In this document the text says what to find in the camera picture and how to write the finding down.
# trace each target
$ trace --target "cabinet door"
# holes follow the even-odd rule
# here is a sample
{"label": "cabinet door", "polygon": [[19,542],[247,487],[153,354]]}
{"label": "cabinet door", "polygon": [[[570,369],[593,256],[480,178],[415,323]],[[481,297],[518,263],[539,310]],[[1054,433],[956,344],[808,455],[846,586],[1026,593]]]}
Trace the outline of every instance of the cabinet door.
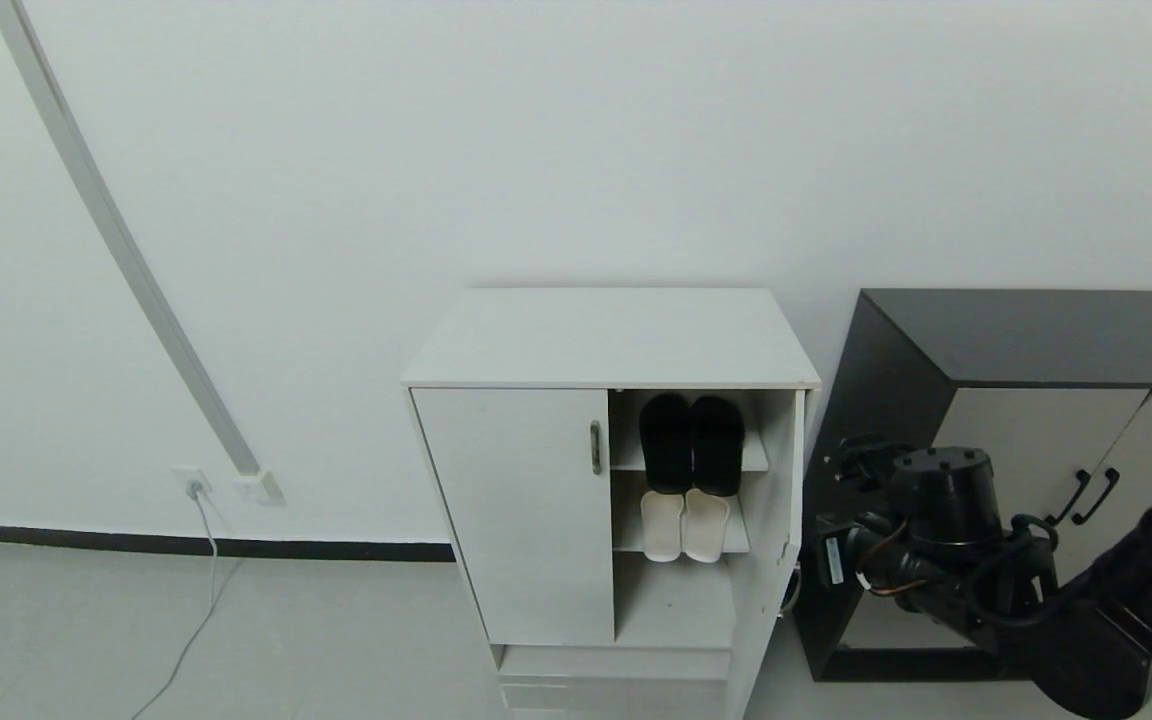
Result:
{"label": "cabinet door", "polygon": [[490,641],[612,643],[607,392],[412,396]]}
{"label": "cabinet door", "polygon": [[[1119,478],[1112,488],[1111,473]],[[1132,530],[1152,505],[1152,395],[1096,469],[1087,492],[1075,503],[1070,518],[1087,515],[1101,495],[1105,501],[1084,524],[1067,521],[1060,525],[1056,571],[1061,582],[1087,569],[1102,552]]]}
{"label": "cabinet door", "polygon": [[1146,389],[963,388],[934,445],[988,453],[1006,531],[1018,511],[1059,515],[1078,488],[1076,473],[1100,464],[1146,395]]}

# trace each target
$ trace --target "cabinet door handle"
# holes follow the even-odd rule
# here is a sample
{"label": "cabinet door handle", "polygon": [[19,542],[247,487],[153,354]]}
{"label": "cabinet door handle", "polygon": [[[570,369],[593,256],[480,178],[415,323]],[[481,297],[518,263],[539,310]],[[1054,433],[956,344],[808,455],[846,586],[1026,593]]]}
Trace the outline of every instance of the cabinet door handle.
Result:
{"label": "cabinet door handle", "polygon": [[594,475],[602,475],[602,433],[599,432],[598,420],[589,424],[589,462],[594,469]]}
{"label": "cabinet door handle", "polygon": [[1074,497],[1069,498],[1069,502],[1064,503],[1064,510],[1061,510],[1060,515],[1055,516],[1055,518],[1052,518],[1051,515],[1047,516],[1048,524],[1059,525],[1060,521],[1064,520],[1066,515],[1069,515],[1069,510],[1074,509],[1074,503],[1078,502],[1078,498],[1083,497],[1084,488],[1087,488],[1087,484],[1092,482],[1092,473],[1089,473],[1087,470],[1079,470],[1077,473],[1074,473],[1074,478],[1078,479],[1078,488],[1074,491]]}
{"label": "cabinet door handle", "polygon": [[1079,515],[1077,511],[1074,514],[1073,520],[1075,525],[1082,525],[1084,523],[1087,523],[1089,520],[1092,520],[1092,515],[1096,515],[1096,511],[1100,509],[1101,502],[1105,502],[1106,497],[1111,497],[1111,492],[1114,492],[1114,486],[1119,484],[1119,471],[1115,470],[1114,468],[1107,469],[1105,470],[1105,478],[1107,480],[1111,480],[1111,484],[1106,486],[1105,492],[1101,493],[1101,497],[1098,497],[1096,499],[1096,505],[1092,506],[1091,510],[1087,510],[1087,515]]}

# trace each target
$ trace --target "gray tile floor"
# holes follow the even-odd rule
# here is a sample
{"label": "gray tile floor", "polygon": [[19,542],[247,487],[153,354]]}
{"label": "gray tile floor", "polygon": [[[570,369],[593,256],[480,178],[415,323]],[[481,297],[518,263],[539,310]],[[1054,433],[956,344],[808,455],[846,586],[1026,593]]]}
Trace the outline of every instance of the gray tile floor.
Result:
{"label": "gray tile floor", "polygon": [[[206,609],[209,562],[0,544],[0,720],[130,717]],[[503,719],[452,564],[223,559],[219,574],[214,617],[143,719]],[[786,623],[748,717],[1071,715],[1029,683],[814,684]]]}

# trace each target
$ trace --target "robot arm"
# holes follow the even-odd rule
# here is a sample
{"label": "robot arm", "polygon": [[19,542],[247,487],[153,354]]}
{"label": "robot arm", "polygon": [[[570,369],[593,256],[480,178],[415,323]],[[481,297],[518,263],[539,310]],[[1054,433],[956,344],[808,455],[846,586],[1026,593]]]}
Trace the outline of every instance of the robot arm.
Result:
{"label": "robot arm", "polygon": [[1060,585],[1047,521],[1005,530],[990,457],[865,437],[840,448],[840,480],[881,493],[856,518],[823,515],[823,582],[855,577],[1028,673],[1092,720],[1131,717],[1152,696],[1152,509],[1091,568]]}

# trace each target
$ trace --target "wall outlet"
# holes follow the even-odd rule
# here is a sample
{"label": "wall outlet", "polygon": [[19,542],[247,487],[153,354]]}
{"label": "wall outlet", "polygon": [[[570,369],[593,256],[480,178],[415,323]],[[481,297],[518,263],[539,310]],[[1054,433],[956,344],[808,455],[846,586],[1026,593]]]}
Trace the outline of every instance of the wall outlet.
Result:
{"label": "wall outlet", "polygon": [[211,495],[211,483],[207,482],[206,475],[202,473],[202,468],[174,465],[172,468],[172,477],[175,478],[180,488],[185,493],[189,492],[189,484],[200,483],[204,495]]}
{"label": "wall outlet", "polygon": [[270,470],[260,470],[256,475],[240,475],[234,478],[234,488],[238,495],[248,502],[256,505],[287,505],[283,491],[274,482],[274,475]]}

